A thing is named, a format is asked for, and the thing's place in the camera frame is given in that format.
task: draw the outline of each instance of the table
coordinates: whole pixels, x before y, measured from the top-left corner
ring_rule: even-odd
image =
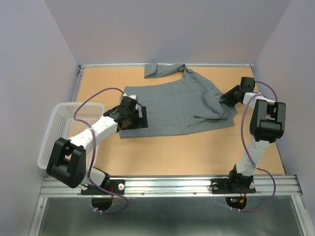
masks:
[[[223,93],[239,84],[241,77],[253,76],[249,67],[190,68],[210,79]],[[107,87],[159,85],[181,77],[182,72],[178,72],[165,78],[144,79],[144,67],[85,68],[77,101],[83,102]],[[108,110],[119,104],[120,96],[119,92],[110,90],[91,101],[104,104]],[[227,175],[244,153],[240,136],[244,107],[236,105],[235,126],[225,129],[132,139],[120,139],[119,134],[114,134],[99,145],[95,167],[112,176]],[[251,117],[249,109],[244,125],[246,142],[250,137]],[[259,166],[272,174],[284,174],[276,144],[265,152]]]

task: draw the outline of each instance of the folded fabric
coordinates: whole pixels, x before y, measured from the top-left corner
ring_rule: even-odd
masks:
[[[147,107],[148,128],[120,131],[120,137],[152,137],[191,134],[234,125],[235,108],[221,99],[222,93],[208,79],[185,64],[146,64],[145,78],[159,78],[183,71],[182,79],[155,86],[126,87]]]

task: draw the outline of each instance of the gray wall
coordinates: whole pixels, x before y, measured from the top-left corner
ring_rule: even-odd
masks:
[[[254,63],[289,0],[45,0],[79,64]]]
[[[297,174],[303,201],[315,225],[315,1],[292,0],[254,66],[287,104],[278,141],[285,169]]]
[[[1,1],[0,234],[27,235],[43,174],[36,160],[54,106],[69,101],[76,62],[43,0]]]

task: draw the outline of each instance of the screw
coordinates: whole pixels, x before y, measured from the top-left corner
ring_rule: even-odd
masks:
[[[125,186],[124,186],[122,183],[120,183],[120,184],[118,184],[118,189],[119,189],[120,191],[122,191],[122,190],[125,189]]]
[[[250,189],[254,189],[254,188],[255,188],[255,184],[254,184],[254,182],[251,182]]]

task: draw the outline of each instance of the cable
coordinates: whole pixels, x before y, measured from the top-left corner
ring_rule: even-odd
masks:
[[[107,91],[107,90],[111,90],[111,89],[114,89],[114,90],[118,90],[120,91],[122,94],[124,93],[121,89],[119,88],[105,88],[99,92],[97,92],[96,94],[94,94],[93,96],[91,96],[90,98],[88,98],[84,103],[82,103],[78,109],[74,112],[73,114],[73,119],[76,120],[76,121],[80,121],[82,123],[84,123],[88,128],[91,129],[91,125],[89,123],[87,123],[85,120],[82,120],[82,119],[78,119],[76,118],[76,115],[78,113],[78,111],[88,102],[90,101],[92,98],[96,97],[97,95],[99,95],[100,93],[104,92],[104,91]],[[95,136],[95,132],[93,129],[91,129],[91,132],[92,132],[92,137],[93,137],[93,155],[92,155],[92,160],[91,160],[91,164],[90,164],[90,167],[89,167],[89,171],[88,171],[88,178],[90,180],[90,182],[99,190],[103,191],[104,193],[107,193],[107,194],[110,194],[110,195],[113,195],[113,196],[117,196],[117,197],[120,197],[120,198],[123,198],[126,200],[126,204],[118,209],[118,210],[115,210],[115,211],[111,211],[111,212],[105,212],[105,211],[101,211],[101,210],[98,210],[97,208],[94,208],[94,211],[97,211],[97,212],[100,212],[101,214],[110,214],[110,213],[116,213],[116,212],[119,212],[119,211],[122,211],[123,209],[125,209],[128,205],[129,205],[129,200],[128,198],[126,198],[125,196],[123,195],[120,195],[120,194],[117,194],[117,193],[112,193],[110,191],[107,191],[106,189],[98,186],[92,179],[91,179],[91,171],[92,171],[92,167],[93,167],[93,163],[94,163],[94,160],[95,160],[95,153],[96,153],[96,136]]]
[[[276,92],[274,91],[274,89],[271,86],[269,86],[268,84],[261,82],[261,81],[255,81],[255,82],[267,86],[271,90],[271,92],[274,94],[276,102],[278,101],[278,97],[276,95]]]
[[[261,95],[260,95],[260,94],[254,95],[253,97],[250,98],[250,100],[249,100],[248,103],[246,104],[246,107],[245,107],[244,113],[243,113],[243,117],[242,117],[242,122],[241,122],[241,138],[242,138],[242,143],[243,143],[245,152],[246,152],[246,154],[247,154],[249,160],[251,161],[252,165],[255,166],[255,168],[256,168],[257,170],[263,171],[263,172],[267,173],[267,174],[270,176],[270,178],[271,178],[271,180],[272,180],[272,182],[273,182],[273,184],[274,184],[274,191],[273,191],[273,193],[272,193],[272,196],[271,196],[270,200],[269,200],[264,206],[262,206],[262,207],[258,207],[258,208],[255,208],[255,209],[249,209],[249,210],[239,210],[239,209],[233,208],[233,209],[235,209],[235,210],[237,210],[237,211],[242,211],[242,212],[253,212],[253,211],[258,211],[258,210],[264,209],[265,207],[267,207],[267,206],[270,205],[270,203],[273,201],[273,199],[274,199],[274,197],[275,197],[275,194],[276,194],[276,181],[275,181],[275,179],[273,178],[273,176],[271,175],[271,173],[270,173],[269,171],[267,171],[267,170],[265,170],[265,169],[262,169],[262,168],[259,168],[259,167],[256,166],[255,162],[253,161],[253,159],[252,159],[252,157],[251,157],[251,155],[250,155],[250,153],[249,153],[249,151],[248,151],[248,149],[247,149],[247,147],[246,147],[245,140],[244,140],[244,121],[245,121],[245,115],[246,115],[247,109],[248,109],[248,107],[249,107],[251,101],[253,101],[253,99],[254,99],[255,97],[258,97],[258,96],[261,96]]]

